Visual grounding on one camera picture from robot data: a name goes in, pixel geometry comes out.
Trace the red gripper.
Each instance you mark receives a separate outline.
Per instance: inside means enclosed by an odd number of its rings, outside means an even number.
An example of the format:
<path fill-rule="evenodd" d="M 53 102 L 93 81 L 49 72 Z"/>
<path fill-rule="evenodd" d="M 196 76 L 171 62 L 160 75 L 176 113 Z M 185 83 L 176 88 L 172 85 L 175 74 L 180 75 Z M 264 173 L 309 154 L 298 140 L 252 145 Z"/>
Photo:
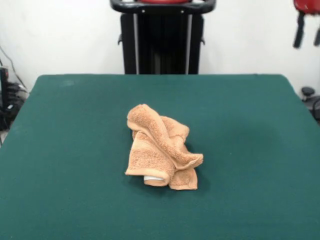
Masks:
<path fill-rule="evenodd" d="M 319 15 L 320 14 L 320 0 L 294 0 L 294 7 L 299 11 L 297 18 L 297 30 L 293 43 L 294 48 L 300 48 L 304 36 L 305 14 Z M 313 45 L 318 47 L 320 45 L 320 31 L 315 35 Z"/>

